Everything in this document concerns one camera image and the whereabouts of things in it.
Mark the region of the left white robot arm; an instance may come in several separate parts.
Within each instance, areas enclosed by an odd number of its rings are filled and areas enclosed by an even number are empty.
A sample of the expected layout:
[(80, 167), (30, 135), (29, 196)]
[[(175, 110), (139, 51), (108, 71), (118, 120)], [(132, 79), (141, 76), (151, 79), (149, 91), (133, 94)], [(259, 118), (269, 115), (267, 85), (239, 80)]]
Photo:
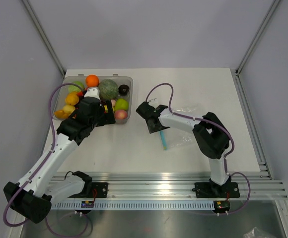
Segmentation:
[(97, 196), (92, 177), (81, 171), (74, 172), (71, 178), (55, 186), (49, 186), (49, 181), (93, 129), (105, 123), (103, 102), (97, 96), (85, 96), (73, 116), (62, 121), (58, 129), (52, 129), (50, 150), (18, 182), (8, 182), (4, 186), (7, 209), (11, 208), (37, 224), (47, 217), (52, 205), (71, 196)]

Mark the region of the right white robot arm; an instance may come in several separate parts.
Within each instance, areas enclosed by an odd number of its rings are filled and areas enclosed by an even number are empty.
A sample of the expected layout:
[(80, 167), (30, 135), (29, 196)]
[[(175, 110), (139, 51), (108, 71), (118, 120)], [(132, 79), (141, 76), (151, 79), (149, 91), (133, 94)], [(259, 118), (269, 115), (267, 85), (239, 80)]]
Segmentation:
[(165, 105), (151, 106), (141, 103), (136, 112), (146, 121), (150, 133), (175, 128), (194, 135), (200, 151), (209, 159), (211, 192), (223, 196), (228, 191), (226, 157), (234, 150), (234, 141), (218, 117), (208, 112), (197, 118), (173, 111)]

